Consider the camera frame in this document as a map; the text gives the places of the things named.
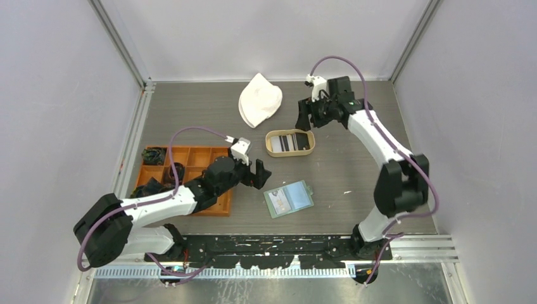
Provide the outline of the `green card holder wallet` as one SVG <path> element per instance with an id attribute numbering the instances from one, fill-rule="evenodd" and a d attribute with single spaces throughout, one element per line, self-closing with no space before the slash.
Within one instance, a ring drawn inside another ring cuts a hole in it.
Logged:
<path id="1" fill-rule="evenodd" d="M 290 204 L 292 210 L 290 212 L 286 212 L 282 215 L 276 215 L 274 208 L 269 200 L 269 192 L 277 189 L 283 189 Z M 298 182 L 290 183 L 290 184 L 284 184 L 281 187 L 265 191 L 263 193 L 265 202 L 267 204 L 267 208 L 269 210 L 270 216 L 272 219 L 276 219 L 285 215 L 289 215 L 294 212 L 298 212 L 300 210 L 304 210 L 306 208 L 310 208 L 314 206 L 314 202 L 312 199 L 313 191 L 311 187 L 309 187 L 304 180 L 300 180 Z"/>

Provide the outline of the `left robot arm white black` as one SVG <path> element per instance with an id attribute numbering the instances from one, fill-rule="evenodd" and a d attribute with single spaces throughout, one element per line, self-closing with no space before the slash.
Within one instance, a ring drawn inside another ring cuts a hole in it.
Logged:
<path id="1" fill-rule="evenodd" d="M 131 240 L 135 231 L 161 220 L 198 213 L 213 206 L 218 197 L 238 184 L 261 189 L 271 177 L 262 160 L 244 164 L 230 156 L 220 156 L 200 176 L 164 193 L 134 199 L 119 199 L 113 193 L 100 197 L 73 227 L 80 243 L 77 267 L 85 272 L 109 264 L 128 249 L 155 253 L 175 262 L 185 252 L 184 243 L 174 237 L 148 248 Z"/>

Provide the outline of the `beige oval card tray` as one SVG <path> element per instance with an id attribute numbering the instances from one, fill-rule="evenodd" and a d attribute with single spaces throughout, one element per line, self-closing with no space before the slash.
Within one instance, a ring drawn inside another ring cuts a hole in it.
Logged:
<path id="1" fill-rule="evenodd" d="M 270 138 L 279 136 L 282 141 L 282 153 L 272 151 Z M 315 137 L 312 131 L 302 131 L 298 129 L 291 130 L 273 130 L 265 136 L 265 147 L 267 153 L 274 158 L 306 156 L 312 153 L 315 147 Z"/>

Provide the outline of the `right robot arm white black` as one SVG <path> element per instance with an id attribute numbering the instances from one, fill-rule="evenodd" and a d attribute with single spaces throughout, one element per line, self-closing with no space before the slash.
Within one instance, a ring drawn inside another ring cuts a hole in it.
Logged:
<path id="1" fill-rule="evenodd" d="M 379 166 L 374 207 L 353 228 L 350 249 L 359 260 L 369 259 L 386 242 L 389 225 L 428 201 L 429 160 L 402 146 L 378 121 L 373 107 L 355 97 L 348 77 L 309 75 L 310 97 L 298 101 L 297 129 L 309 131 L 337 121 L 356 136 Z"/>

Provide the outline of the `white credit card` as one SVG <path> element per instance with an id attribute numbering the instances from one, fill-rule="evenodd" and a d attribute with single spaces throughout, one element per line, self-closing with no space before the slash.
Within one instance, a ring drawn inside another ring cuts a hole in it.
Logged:
<path id="1" fill-rule="evenodd" d="M 291 204 L 283 189 L 270 191 L 268 197 L 276 215 L 282 215 L 292 210 Z"/>

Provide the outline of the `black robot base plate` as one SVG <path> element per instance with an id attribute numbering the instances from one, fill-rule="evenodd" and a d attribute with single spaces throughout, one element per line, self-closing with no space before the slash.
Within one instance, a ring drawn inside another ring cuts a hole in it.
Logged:
<path id="1" fill-rule="evenodd" d="M 384 241 L 357 248 L 346 235 L 186 235 L 179 244 L 155 258 L 191 267 L 215 269 L 286 269 L 294 259 L 301 269 L 338 269 L 347 261 L 370 263 L 392 259 Z"/>

